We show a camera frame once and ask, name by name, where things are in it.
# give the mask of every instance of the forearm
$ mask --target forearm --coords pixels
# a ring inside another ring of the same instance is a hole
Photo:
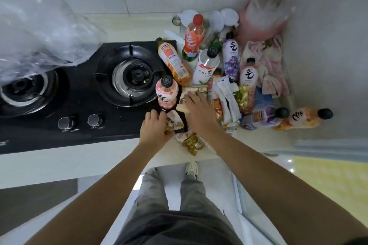
[[[138,145],[129,156],[46,224],[26,245],[99,245],[154,154],[152,147]]]
[[[345,209],[267,157],[213,130],[205,139],[292,244],[343,244],[368,229]]]

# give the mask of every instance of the shoe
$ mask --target shoe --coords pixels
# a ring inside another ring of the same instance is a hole
[[[198,179],[199,172],[197,162],[187,163],[185,168],[185,176],[187,176],[188,174],[192,174],[196,179]]]
[[[146,174],[146,173],[152,173],[153,171],[157,172],[157,168],[155,168],[155,167],[150,167],[150,168],[148,168],[148,169],[146,169],[146,170],[144,171],[144,174]]]

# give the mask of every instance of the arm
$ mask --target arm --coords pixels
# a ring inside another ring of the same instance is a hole
[[[166,114],[146,113],[135,150],[72,201],[26,245],[99,245],[128,199],[141,171],[173,136],[164,133]]]
[[[227,135],[202,95],[186,97],[189,121],[228,165],[287,244],[336,244],[368,236],[348,211],[267,157]]]

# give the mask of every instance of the hand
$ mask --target hand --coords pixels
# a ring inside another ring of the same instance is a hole
[[[157,153],[165,143],[167,143],[174,135],[174,131],[165,134],[166,113],[152,110],[146,112],[146,118],[140,127],[139,143],[147,145],[149,149]]]
[[[202,93],[196,93],[188,92],[184,96],[190,112],[189,124],[198,135],[206,139],[213,130],[219,129],[216,112]]]

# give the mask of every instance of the stove knob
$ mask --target stove knob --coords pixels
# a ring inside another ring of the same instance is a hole
[[[98,127],[103,123],[103,119],[99,114],[92,114],[88,117],[88,125]]]
[[[76,126],[75,121],[72,119],[72,117],[62,117],[59,119],[58,122],[59,129],[62,130],[70,130],[73,129]]]

